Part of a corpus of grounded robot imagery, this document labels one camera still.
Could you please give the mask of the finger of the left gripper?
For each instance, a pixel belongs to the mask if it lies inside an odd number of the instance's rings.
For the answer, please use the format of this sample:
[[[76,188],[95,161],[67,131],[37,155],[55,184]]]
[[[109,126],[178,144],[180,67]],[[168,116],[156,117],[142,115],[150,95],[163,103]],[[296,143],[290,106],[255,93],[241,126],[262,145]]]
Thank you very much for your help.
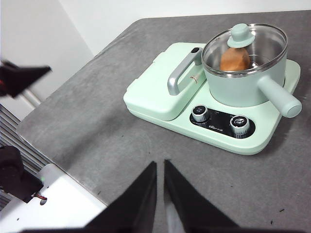
[[[1,61],[0,96],[15,98],[51,70],[50,66],[19,67],[10,61]]]

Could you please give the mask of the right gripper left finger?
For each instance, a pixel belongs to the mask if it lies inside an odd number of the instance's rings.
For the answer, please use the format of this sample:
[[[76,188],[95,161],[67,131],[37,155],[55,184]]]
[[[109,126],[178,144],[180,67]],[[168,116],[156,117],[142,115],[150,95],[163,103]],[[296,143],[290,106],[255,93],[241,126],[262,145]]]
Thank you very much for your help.
[[[151,162],[85,229],[92,233],[151,233],[156,200],[157,164]]]

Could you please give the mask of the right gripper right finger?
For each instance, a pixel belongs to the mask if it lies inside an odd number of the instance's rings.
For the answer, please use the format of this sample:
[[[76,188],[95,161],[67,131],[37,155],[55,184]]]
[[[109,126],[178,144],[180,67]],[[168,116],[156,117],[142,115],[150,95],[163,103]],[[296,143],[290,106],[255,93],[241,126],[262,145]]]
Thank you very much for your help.
[[[242,232],[242,228],[204,198],[170,160],[164,161],[164,181],[185,232]]]

